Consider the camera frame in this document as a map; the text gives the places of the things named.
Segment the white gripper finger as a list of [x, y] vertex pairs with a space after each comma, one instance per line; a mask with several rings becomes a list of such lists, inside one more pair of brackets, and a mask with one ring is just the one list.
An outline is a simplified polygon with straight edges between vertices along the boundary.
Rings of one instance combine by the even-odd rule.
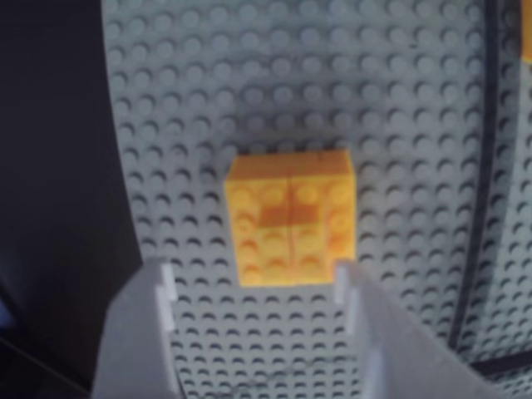
[[171, 264], [147, 261], [112, 299], [101, 335], [92, 398], [182, 398], [170, 334], [178, 299]]
[[334, 302], [345, 316], [363, 398], [501, 398], [363, 267], [336, 263]]

